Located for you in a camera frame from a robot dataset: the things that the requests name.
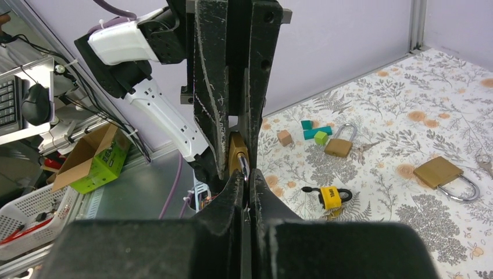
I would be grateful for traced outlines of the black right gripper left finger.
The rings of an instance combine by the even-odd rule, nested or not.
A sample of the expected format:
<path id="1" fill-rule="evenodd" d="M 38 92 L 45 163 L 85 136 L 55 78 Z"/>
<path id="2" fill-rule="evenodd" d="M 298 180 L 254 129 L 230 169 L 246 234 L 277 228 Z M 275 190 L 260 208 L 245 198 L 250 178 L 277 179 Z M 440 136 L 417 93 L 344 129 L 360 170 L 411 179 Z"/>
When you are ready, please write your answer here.
<path id="1" fill-rule="evenodd" d="M 244 176 L 188 219 L 79 220 L 43 261 L 40 278 L 240 278 Z"/>

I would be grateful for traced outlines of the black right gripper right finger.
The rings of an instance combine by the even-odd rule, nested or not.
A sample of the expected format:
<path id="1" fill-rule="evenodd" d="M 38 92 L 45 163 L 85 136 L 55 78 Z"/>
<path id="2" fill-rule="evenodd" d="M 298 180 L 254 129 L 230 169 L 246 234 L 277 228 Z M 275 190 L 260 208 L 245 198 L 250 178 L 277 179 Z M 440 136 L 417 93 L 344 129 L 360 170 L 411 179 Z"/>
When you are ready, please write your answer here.
<path id="1" fill-rule="evenodd" d="M 437 278 L 424 242 L 395 222 L 301 219 L 249 176 L 253 278 Z"/>

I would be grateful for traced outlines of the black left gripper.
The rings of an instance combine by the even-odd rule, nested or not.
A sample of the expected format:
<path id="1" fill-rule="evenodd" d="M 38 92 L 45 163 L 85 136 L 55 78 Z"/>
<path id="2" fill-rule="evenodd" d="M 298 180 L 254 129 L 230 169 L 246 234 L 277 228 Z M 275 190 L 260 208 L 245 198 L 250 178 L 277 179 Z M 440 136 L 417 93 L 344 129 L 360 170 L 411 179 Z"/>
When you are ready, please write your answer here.
<path id="1" fill-rule="evenodd" d="M 240 132 L 257 168 L 262 112 L 277 39 L 292 11 L 279 1 L 168 1 L 187 61 L 185 91 L 209 144 L 218 179 L 226 174 L 228 105 L 242 105 Z"/>

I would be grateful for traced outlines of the yellow black padlock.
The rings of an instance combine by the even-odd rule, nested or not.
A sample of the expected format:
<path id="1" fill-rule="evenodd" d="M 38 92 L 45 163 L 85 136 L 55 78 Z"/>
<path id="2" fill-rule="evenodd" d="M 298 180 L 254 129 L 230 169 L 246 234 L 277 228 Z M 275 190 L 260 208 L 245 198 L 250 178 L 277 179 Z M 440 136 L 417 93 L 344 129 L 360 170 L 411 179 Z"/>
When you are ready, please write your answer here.
<path id="1" fill-rule="evenodd" d="M 301 190 L 305 193 L 317 192 L 319 203 L 322 209 L 325 210 L 324 218 L 328 221 L 335 220 L 341 213 L 343 204 L 349 202 L 353 193 L 348 189 L 330 187 L 302 187 Z"/>

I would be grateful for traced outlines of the small brass padlock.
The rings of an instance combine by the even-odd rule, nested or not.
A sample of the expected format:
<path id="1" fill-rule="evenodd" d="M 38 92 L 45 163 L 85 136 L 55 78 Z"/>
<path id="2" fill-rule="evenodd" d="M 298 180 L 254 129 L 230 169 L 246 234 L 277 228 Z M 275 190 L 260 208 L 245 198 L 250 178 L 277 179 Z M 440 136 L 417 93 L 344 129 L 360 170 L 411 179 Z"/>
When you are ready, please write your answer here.
<path id="1" fill-rule="evenodd" d="M 251 171 L 249 166 L 248 148 L 239 131 L 230 133 L 228 170 L 229 175 L 232 175 L 235 170 L 238 170 L 242 173 L 244 181 L 246 183 L 248 182 Z"/>

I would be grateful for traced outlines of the large brass padlock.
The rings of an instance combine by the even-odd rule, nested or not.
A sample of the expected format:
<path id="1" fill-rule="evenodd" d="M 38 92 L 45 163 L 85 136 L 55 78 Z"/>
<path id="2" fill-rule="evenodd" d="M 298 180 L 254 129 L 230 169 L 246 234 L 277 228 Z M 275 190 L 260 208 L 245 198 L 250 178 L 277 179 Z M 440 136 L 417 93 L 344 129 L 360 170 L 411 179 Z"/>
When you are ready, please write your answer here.
<path id="1" fill-rule="evenodd" d="M 344 130 L 350 128 L 352 130 L 349 139 L 341 138 L 341 134 Z M 343 124 L 335 134 L 328 141 L 327 145 L 324 148 L 324 153 L 326 155 L 338 157 L 338 158 L 346 158 L 353 147 L 353 142 L 358 134 L 358 128 L 351 123 Z"/>

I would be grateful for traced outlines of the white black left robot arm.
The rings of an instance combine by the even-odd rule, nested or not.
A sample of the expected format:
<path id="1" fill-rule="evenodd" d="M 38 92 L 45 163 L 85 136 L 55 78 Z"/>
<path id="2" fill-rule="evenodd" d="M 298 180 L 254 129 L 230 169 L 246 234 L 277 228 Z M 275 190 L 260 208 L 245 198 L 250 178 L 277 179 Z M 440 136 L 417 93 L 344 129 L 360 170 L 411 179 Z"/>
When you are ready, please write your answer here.
<path id="1" fill-rule="evenodd" d="M 236 170 L 249 178 L 280 28 L 292 12 L 278 1 L 168 1 L 143 16 L 98 5 L 115 18 L 75 45 L 103 90 L 148 115 L 198 180 L 221 186 Z M 152 62 L 186 62 L 182 95 L 194 126 L 160 90 Z"/>

